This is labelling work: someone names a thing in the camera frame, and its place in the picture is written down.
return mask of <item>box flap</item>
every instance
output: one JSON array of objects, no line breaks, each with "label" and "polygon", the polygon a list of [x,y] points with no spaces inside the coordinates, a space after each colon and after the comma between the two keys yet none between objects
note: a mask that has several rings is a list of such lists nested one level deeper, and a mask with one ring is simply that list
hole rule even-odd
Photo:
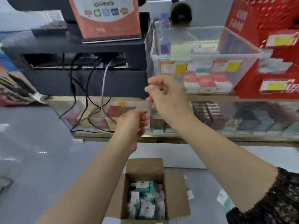
[{"label": "box flap", "polygon": [[163,173],[162,158],[128,159],[128,174]]},{"label": "box flap", "polygon": [[121,210],[123,206],[123,189],[125,186],[126,174],[122,174],[119,178],[118,184],[112,195],[109,207],[107,209],[107,217],[121,218]]},{"label": "box flap", "polygon": [[177,172],[164,173],[164,184],[168,219],[190,215],[186,183],[183,175]]},{"label": "box flap", "polygon": [[167,220],[122,219],[121,224],[168,224]]}]

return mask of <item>open cardboard box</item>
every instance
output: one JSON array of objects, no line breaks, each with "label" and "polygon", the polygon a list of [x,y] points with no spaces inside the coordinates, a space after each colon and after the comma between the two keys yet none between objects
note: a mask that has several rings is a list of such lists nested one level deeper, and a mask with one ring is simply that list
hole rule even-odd
[{"label": "open cardboard box", "polygon": [[[163,169],[163,160],[161,158],[129,159],[127,172],[122,174],[119,179],[106,216],[121,219],[122,224],[165,224],[168,223],[168,220],[190,215],[183,175],[177,172],[163,173]],[[166,220],[127,219],[130,184],[137,181],[151,180],[163,184]]]}]

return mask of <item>hand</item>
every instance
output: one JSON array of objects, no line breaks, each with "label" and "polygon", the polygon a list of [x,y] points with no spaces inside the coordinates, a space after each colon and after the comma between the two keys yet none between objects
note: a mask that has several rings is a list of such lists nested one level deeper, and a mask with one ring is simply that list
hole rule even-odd
[{"label": "hand", "polygon": [[117,147],[133,153],[137,148],[137,139],[144,134],[145,127],[149,124],[148,119],[146,109],[134,109],[121,115],[111,141],[117,142]]},{"label": "hand", "polygon": [[184,86],[174,78],[156,76],[149,78],[148,83],[150,86],[145,87],[145,91],[150,94],[147,101],[154,102],[152,108],[156,108],[172,128],[175,128],[178,120],[194,116]]}]

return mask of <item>gray cable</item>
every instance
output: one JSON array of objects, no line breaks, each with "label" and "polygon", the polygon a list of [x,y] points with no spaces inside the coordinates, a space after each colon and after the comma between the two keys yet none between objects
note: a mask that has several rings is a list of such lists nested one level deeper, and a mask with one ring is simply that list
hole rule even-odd
[{"label": "gray cable", "polygon": [[[105,69],[105,72],[104,72],[104,77],[103,77],[103,86],[102,86],[102,95],[101,95],[101,108],[103,110],[103,113],[107,116],[106,112],[105,112],[105,109],[103,107],[103,98],[104,98],[104,89],[105,89],[105,81],[106,81],[106,75],[107,75],[107,71],[108,71],[108,68],[110,67],[110,65],[112,64],[112,60],[110,60],[109,64],[107,64],[107,67]],[[116,121],[114,119],[112,119],[111,117],[107,116],[109,119],[111,119],[115,124],[116,124]]]}]

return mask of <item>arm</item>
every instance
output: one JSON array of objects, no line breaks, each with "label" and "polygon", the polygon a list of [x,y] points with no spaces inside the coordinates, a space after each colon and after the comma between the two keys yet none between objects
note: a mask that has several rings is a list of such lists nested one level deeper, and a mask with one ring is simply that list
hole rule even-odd
[{"label": "arm", "polygon": [[119,177],[148,125],[147,110],[131,110],[118,118],[113,137],[89,169],[37,224],[102,223]]},{"label": "arm", "polygon": [[201,123],[190,109],[185,88],[173,78],[158,76],[149,83],[148,102],[154,102],[162,118],[191,145],[236,207],[242,212],[251,209],[275,182],[277,168]]}]

